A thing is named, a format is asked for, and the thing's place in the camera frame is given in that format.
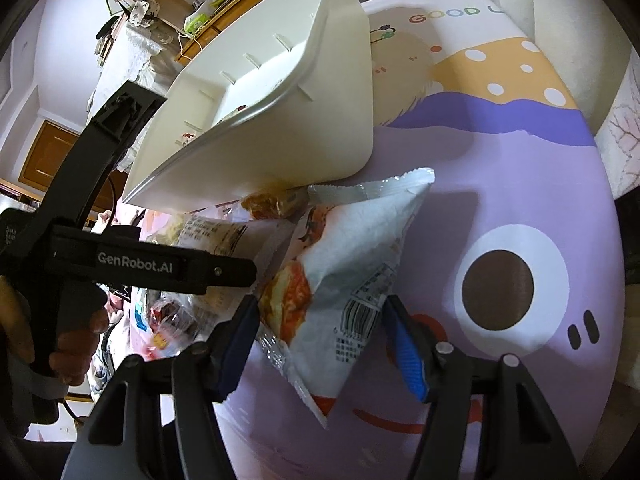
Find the white eye circle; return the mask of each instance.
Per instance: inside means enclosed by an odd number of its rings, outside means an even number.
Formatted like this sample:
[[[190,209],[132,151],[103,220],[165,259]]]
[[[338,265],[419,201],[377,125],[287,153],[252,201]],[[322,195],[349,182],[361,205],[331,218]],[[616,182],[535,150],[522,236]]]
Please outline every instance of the white eye circle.
[[[503,225],[462,259],[454,284],[456,317],[476,348],[500,357],[529,354],[556,333],[569,300],[562,254],[542,231]]]

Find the purple wavy stripe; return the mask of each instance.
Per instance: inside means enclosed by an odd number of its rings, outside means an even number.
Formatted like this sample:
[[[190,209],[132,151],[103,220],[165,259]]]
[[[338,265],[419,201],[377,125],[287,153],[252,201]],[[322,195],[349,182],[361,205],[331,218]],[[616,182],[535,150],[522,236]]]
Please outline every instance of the purple wavy stripe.
[[[520,99],[499,105],[467,94],[441,92],[392,121],[392,128],[448,126],[467,132],[506,134],[517,130],[565,146],[595,146],[580,110]]]

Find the wooden door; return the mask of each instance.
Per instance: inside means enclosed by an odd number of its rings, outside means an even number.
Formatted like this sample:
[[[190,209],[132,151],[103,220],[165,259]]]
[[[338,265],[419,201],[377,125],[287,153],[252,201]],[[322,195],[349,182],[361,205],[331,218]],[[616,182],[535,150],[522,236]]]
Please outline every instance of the wooden door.
[[[49,121],[44,121],[29,150],[18,181],[46,192],[62,161],[65,160],[66,154],[77,139],[76,134],[63,130]],[[116,189],[116,200],[118,200],[122,196],[127,174],[111,171],[110,177]],[[105,182],[92,209],[97,212],[111,209],[111,201],[111,186]]]

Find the blue gripper pad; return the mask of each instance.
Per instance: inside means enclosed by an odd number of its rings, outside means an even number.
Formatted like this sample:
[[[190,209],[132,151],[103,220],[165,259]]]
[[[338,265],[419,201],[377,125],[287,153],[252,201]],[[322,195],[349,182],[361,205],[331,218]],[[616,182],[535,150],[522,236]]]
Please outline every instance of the blue gripper pad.
[[[392,308],[384,309],[382,323],[405,384],[420,402],[425,402],[429,393],[429,385],[424,378],[424,366],[414,341]]]

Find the white plastic bin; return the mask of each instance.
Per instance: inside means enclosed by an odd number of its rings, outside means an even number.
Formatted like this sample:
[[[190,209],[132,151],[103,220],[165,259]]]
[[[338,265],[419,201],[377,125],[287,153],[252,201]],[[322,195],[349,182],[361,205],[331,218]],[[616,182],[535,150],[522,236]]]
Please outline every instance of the white plastic bin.
[[[369,20],[358,0],[264,0],[209,43],[167,97],[124,202],[187,212],[350,176],[373,147]],[[184,133],[193,136],[186,146]]]

